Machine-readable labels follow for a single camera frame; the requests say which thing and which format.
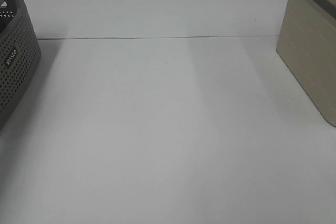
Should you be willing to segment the beige storage box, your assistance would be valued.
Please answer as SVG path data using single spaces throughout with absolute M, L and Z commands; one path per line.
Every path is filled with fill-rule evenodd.
M 335 126 L 335 0 L 288 0 L 276 52 Z

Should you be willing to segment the grey perforated plastic basket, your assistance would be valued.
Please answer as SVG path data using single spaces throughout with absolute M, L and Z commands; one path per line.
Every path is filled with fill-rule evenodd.
M 1 7 L 1 128 L 17 108 L 41 60 L 41 50 L 24 0 Z

